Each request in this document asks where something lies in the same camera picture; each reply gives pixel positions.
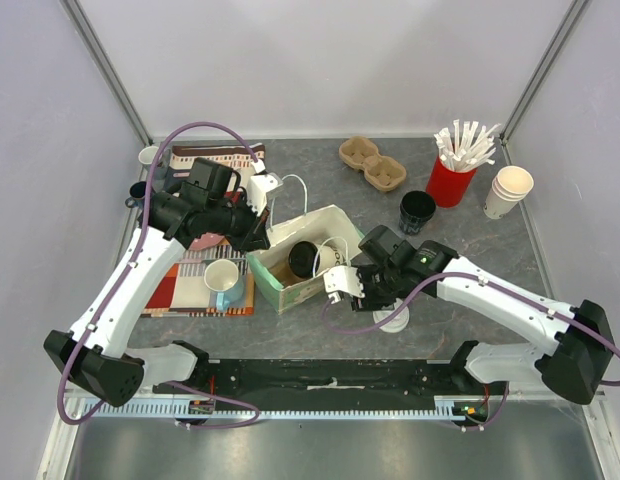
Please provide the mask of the green patterned paper bag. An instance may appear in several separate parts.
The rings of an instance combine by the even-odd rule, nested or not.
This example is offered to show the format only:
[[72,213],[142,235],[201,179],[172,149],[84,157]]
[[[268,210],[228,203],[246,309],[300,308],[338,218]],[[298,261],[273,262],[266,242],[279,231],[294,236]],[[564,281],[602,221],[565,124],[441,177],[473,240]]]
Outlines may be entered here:
[[251,252],[247,262],[255,284],[282,314],[324,290],[322,275],[360,254],[363,234],[344,210],[332,204],[304,210],[291,220],[270,222],[270,248]]

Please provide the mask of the black plastic cup lid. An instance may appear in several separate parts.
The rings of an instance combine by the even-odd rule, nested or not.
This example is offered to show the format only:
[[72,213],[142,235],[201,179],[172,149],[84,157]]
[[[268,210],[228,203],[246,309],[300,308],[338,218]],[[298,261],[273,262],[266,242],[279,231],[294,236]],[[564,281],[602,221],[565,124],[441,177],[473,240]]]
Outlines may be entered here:
[[312,278],[311,260],[315,253],[312,242],[301,241],[296,243],[288,254],[288,265],[292,273],[301,279]]

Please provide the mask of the brown pulp carrier stack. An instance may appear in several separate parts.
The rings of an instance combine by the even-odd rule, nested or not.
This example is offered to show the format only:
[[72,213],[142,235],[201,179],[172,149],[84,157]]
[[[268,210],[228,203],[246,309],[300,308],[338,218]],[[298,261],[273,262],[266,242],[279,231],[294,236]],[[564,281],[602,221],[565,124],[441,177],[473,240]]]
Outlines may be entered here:
[[365,180],[380,192],[393,191],[406,180],[405,167],[394,158],[382,155],[367,137],[349,138],[340,145],[338,154],[347,166],[362,172]]

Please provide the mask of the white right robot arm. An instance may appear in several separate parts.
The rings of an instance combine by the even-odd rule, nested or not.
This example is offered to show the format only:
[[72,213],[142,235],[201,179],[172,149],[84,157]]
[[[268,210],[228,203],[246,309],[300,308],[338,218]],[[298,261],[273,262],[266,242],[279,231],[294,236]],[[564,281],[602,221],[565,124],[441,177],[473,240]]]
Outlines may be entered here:
[[359,244],[368,263],[351,267],[353,307],[379,311],[419,293],[469,308],[513,331],[520,344],[466,342],[448,368],[457,392],[493,382],[541,383],[587,405],[603,385],[614,340],[605,310],[538,296],[479,268],[455,250],[428,240],[415,247],[380,225]]

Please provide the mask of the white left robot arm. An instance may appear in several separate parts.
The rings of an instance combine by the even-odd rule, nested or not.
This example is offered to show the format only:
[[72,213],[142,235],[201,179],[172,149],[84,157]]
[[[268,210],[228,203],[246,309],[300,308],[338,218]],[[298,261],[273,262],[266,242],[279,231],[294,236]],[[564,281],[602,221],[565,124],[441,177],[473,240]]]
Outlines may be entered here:
[[53,330],[44,341],[65,380],[114,407],[165,382],[188,393],[206,388],[207,355],[198,348],[183,341],[141,350],[127,345],[161,280],[196,239],[218,234],[241,253],[269,248],[268,203],[282,182],[262,163],[245,186],[240,181],[238,171],[199,157],[180,184],[151,195],[102,291],[68,331]]

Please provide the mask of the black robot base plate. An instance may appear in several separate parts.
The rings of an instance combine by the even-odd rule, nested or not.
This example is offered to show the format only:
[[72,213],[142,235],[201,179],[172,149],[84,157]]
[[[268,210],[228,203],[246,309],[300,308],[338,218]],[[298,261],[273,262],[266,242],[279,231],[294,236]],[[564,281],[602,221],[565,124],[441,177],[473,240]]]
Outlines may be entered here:
[[483,386],[460,366],[426,360],[210,360],[185,385],[258,407],[416,407],[436,396],[501,395],[504,382]]

